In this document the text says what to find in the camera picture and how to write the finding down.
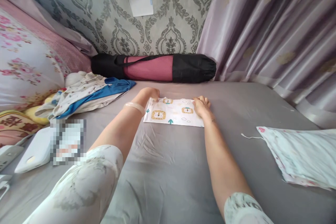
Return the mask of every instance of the wallpaper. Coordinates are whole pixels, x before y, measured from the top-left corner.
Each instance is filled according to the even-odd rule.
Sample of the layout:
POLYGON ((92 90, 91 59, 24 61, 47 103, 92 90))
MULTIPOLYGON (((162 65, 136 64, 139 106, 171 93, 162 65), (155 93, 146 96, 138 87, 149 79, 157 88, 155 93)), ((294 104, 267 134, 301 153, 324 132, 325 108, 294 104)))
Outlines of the wallpaper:
POLYGON ((99 52, 195 53, 211 0, 152 0, 154 15, 133 17, 128 0, 36 0, 99 52))

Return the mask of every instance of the bag strap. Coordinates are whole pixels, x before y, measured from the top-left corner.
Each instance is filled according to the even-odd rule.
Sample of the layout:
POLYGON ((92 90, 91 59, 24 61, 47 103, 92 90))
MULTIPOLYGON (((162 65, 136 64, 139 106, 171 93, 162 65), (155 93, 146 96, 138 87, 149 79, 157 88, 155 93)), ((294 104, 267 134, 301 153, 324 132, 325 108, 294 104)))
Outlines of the bag strap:
POLYGON ((149 61, 149 60, 153 60, 153 59, 156 59, 156 58, 159 58, 159 57, 162 57, 162 56, 166 56, 166 55, 173 55, 173 54, 161 54, 161 55, 151 55, 151 56, 147 56, 145 58, 142 58, 142 59, 138 59, 137 61, 133 61, 133 62, 127 62, 127 63, 122 63, 122 64, 117 64, 118 66, 122 66, 122 67, 128 67, 128 66, 131 66, 137 62, 140 62, 140 61, 149 61))

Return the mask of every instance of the gray bed sheet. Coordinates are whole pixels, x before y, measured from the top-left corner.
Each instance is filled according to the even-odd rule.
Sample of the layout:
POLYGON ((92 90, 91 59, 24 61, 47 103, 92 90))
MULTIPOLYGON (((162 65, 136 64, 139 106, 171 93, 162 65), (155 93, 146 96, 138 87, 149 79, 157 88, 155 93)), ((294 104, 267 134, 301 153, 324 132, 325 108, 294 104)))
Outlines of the gray bed sheet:
MULTIPOLYGON (((207 96, 212 111, 257 201, 277 223, 335 223, 336 192, 285 183, 256 126, 317 130, 274 91, 256 83, 173 84, 138 82, 110 105, 74 119, 87 120, 87 150, 141 88, 172 99, 207 96)), ((13 174, 19 159, 2 174, 13 174)), ((15 174, 0 202, 0 223, 20 224, 70 166, 50 164, 15 174)), ((223 223, 211 189, 204 129, 141 122, 102 223, 223 223)))

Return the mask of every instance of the folded clothes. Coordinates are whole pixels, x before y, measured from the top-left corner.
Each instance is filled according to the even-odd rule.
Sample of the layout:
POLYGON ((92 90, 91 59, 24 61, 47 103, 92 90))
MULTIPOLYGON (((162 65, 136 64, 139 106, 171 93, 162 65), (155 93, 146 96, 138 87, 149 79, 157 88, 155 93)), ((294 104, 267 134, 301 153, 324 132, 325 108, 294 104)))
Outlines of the folded clothes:
POLYGON ((114 94, 120 94, 127 92, 136 84, 133 80, 119 80, 117 78, 111 77, 105 79, 105 83, 108 84, 102 89, 86 96, 83 99, 80 99, 74 103, 72 103, 69 108, 62 114, 56 117, 56 119, 62 119, 65 117, 69 117, 74 114, 74 112, 84 103, 87 103, 92 100, 97 100, 99 98, 103 98, 106 96, 111 96, 114 94))
POLYGON ((257 127, 286 182, 336 189, 336 129, 257 127))
POLYGON ((77 83, 57 92, 52 101, 43 104, 36 116, 50 119, 66 119, 72 114, 104 107, 119 98, 135 85, 131 80, 106 79, 92 72, 77 83))

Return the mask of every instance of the white cable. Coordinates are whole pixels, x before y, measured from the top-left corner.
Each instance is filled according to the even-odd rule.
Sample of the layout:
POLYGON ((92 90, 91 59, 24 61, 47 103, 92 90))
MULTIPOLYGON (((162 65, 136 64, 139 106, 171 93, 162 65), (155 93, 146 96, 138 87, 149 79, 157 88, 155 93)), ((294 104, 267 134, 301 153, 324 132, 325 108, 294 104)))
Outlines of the white cable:
POLYGON ((264 138, 257 138, 257 137, 247 137, 247 136, 245 136, 243 133, 241 133, 241 135, 243 136, 243 137, 245 137, 245 138, 248 138, 248 139, 251 139, 251 138, 255 138, 255 139, 262 139, 262 140, 264 140, 264 138))
POLYGON ((1 201, 2 197, 6 194, 6 192, 9 190, 9 184, 8 184, 8 181, 4 181, 4 182, 6 182, 6 184, 4 184, 4 185, 0 188, 0 190, 1 190, 2 188, 6 187, 6 191, 1 195, 1 197, 0 197, 0 201, 1 201))

